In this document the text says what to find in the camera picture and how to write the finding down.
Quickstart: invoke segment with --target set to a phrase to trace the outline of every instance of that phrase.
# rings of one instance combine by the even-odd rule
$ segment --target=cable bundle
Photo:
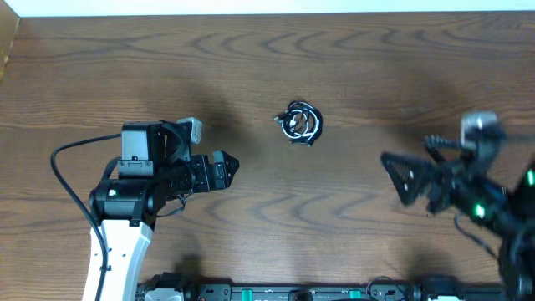
[[[306,101],[292,101],[286,111],[273,118],[290,138],[290,143],[312,144],[321,136],[324,119],[318,109]]]

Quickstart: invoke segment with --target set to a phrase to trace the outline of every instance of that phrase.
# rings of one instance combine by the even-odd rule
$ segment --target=wood grain tabletop
[[[424,135],[455,139],[471,110],[533,133],[534,83],[534,13],[25,18],[0,82],[0,299],[83,293],[89,224],[50,169],[53,148],[189,116],[204,123],[193,151],[225,150],[241,168],[230,189],[157,222],[141,281],[497,282],[496,263],[453,227],[456,210],[403,207],[379,158],[423,155]],[[324,116],[311,148],[272,120],[295,97]],[[533,150],[508,145],[491,176],[514,187]],[[59,169],[87,201],[115,156],[119,140],[81,146]]]

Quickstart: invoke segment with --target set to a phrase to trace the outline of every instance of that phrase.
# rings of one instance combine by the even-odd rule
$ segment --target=white wall
[[[20,17],[535,10],[535,0],[6,0]]]

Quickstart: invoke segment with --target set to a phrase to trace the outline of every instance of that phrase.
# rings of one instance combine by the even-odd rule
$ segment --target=robotic arm
[[[535,161],[513,193],[486,176],[503,141],[510,138],[494,113],[474,113],[462,119],[460,142],[426,138],[425,148],[435,164],[390,153],[384,153],[381,162],[404,205],[427,195],[429,212],[455,206],[502,239],[497,258],[500,275],[507,296],[516,300],[534,293]],[[446,160],[440,148],[457,149],[460,157]]]
[[[98,293],[100,300],[133,300],[155,221],[166,201],[178,198],[185,206],[185,195],[231,185],[237,159],[222,150],[214,151],[213,164],[207,155],[191,155],[191,143],[200,142],[201,126],[193,118],[123,125],[122,156],[110,161],[89,196],[91,217],[107,248],[107,267],[99,288],[103,254],[92,230],[83,300],[95,300]],[[116,165],[119,178],[110,179]]]

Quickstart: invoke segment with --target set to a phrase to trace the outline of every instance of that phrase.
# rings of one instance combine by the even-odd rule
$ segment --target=teal light
[[[483,206],[477,204],[475,213],[476,213],[477,217],[483,219],[485,217],[485,208],[483,208]]]
[[[535,185],[535,172],[533,170],[527,172],[527,184],[529,186]]]

